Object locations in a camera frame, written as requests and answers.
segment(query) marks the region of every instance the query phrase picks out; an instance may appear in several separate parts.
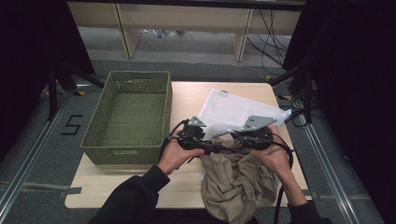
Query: person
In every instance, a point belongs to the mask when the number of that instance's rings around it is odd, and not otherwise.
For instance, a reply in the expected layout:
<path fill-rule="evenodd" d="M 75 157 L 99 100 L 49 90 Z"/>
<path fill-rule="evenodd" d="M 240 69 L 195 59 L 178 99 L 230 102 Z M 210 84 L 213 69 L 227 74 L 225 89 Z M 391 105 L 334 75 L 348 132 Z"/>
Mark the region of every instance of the person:
<path fill-rule="evenodd" d="M 276 126 L 269 127 L 273 133 L 280 136 Z M 282 144 L 276 135 L 274 135 L 274 141 Z M 170 140 L 159 163 L 152 165 L 144 175 L 132 176 L 116 187 L 89 224 L 226 223 L 213 218 L 205 211 L 155 209 L 159 198 L 158 191 L 169 183 L 168 176 L 186 160 L 203 154 L 203 149 L 185 150 L 176 139 Z M 285 149 L 271 145 L 265 150 L 251 149 L 250 154 L 257 157 L 258 162 L 278 176 L 289 201 L 291 224 L 332 223 L 330 219 L 321 217 L 315 202 L 308 201 L 303 195 L 289 167 L 288 154 Z M 249 223 L 258 223 L 255 218 L 253 219 Z"/>

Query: hand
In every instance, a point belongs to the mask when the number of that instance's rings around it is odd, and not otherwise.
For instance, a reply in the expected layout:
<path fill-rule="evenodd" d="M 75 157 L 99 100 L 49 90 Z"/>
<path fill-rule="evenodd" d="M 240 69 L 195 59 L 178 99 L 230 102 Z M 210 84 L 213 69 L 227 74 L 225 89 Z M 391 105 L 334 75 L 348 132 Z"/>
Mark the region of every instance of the hand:
<path fill-rule="evenodd" d="M 176 139 L 171 139 L 163 151 L 163 156 L 158 163 L 158 167 L 163 170 L 164 174 L 170 175 L 186 160 L 192 157 L 202 156 L 204 153 L 204 150 L 200 148 L 185 150 L 178 144 Z"/>
<path fill-rule="evenodd" d="M 268 127 L 274 133 L 274 142 L 284 145 L 283 141 L 278 137 L 280 136 L 279 129 L 274 125 L 269 125 Z M 250 155 L 257 157 L 262 165 L 277 175 L 290 171 L 288 153 L 283 147 L 271 145 L 265 150 L 251 149 Z"/>

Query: khaki cloth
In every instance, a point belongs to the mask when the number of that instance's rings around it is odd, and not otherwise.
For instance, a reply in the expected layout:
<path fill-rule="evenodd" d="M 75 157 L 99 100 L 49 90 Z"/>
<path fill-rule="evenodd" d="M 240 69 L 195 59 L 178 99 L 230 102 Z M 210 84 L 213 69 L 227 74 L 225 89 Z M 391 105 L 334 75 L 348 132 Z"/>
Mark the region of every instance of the khaki cloth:
<path fill-rule="evenodd" d="M 256 211 L 256 200 L 276 200 L 274 174 L 250 154 L 215 154 L 200 157 L 206 171 L 202 195 L 206 210 L 232 224 L 247 223 Z"/>

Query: black sleeve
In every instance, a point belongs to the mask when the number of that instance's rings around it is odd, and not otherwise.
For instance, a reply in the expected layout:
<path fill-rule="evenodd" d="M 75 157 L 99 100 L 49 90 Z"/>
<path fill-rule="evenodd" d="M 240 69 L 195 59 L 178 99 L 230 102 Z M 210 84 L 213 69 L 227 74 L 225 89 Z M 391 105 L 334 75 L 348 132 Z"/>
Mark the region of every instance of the black sleeve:
<path fill-rule="evenodd" d="M 145 223 L 157 205 L 158 191 L 167 183 L 168 176 L 153 165 L 143 176 L 134 175 L 116 187 L 88 223 Z"/>
<path fill-rule="evenodd" d="M 291 214 L 290 224 L 332 224 L 330 219 L 319 215 L 314 201 L 308 201 L 300 206 L 288 205 L 288 208 Z"/>

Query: white paper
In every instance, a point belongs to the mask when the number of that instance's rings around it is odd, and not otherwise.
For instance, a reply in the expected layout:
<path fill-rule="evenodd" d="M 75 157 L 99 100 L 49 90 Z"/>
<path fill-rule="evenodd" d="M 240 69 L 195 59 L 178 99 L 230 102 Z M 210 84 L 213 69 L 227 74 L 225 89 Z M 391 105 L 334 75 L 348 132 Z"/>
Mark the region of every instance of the white paper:
<path fill-rule="evenodd" d="M 290 114 L 290 110 L 211 89 L 198 118 L 206 125 L 204 140 L 209 140 L 221 133 L 240 131 L 250 116 L 275 118 L 274 125 L 279 126 Z"/>

